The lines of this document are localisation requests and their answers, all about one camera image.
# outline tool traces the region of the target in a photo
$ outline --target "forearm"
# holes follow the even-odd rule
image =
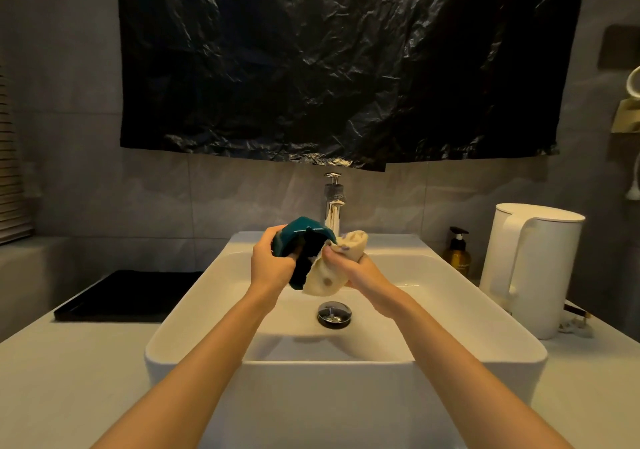
[[[245,296],[93,449],[195,448],[267,312]]]
[[[393,317],[469,449],[571,448],[403,291]]]

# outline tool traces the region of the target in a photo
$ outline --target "cream sock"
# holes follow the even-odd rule
[[[326,245],[329,245],[333,251],[357,262],[364,254],[368,239],[369,235],[366,232],[356,230],[349,232],[344,238],[338,237],[337,243],[327,240]],[[346,275],[334,270],[322,259],[322,251],[320,251],[307,275],[302,292],[308,295],[329,296],[340,291],[347,281]]]

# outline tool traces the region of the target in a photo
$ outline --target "gray tile wall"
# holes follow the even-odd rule
[[[416,233],[440,250],[449,225],[466,227],[479,277],[496,203],[582,212],[588,224],[572,299],[617,326],[638,326],[630,320],[640,309],[633,280],[640,207],[623,195],[640,139],[609,134],[625,74],[596,69],[602,33],[613,23],[640,25],[640,0],[584,0],[561,155],[342,171],[344,229]],[[326,168],[118,146],[117,0],[0,0],[0,46],[23,155],[36,163],[43,190],[38,232],[76,237],[91,275],[204,268],[236,231],[319,216]],[[535,106],[522,99],[523,114]]]

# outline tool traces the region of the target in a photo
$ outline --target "hand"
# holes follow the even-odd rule
[[[360,291],[382,316],[394,318],[399,313],[399,303],[408,295],[391,284],[368,255],[364,254],[360,261],[354,262],[324,247],[322,258],[347,275],[347,285]]]
[[[289,283],[299,254],[276,257],[271,253],[271,241],[283,227],[285,225],[269,227],[253,246],[251,256],[251,285],[246,295],[258,299],[267,312],[274,308],[280,292]]]

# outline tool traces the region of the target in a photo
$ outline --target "soap dispenser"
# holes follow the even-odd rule
[[[468,234],[467,230],[459,227],[449,227],[455,235],[451,239],[449,248],[442,253],[442,258],[450,263],[460,274],[465,277],[469,274],[469,266],[471,266],[471,256],[467,252],[467,243],[464,236]]]

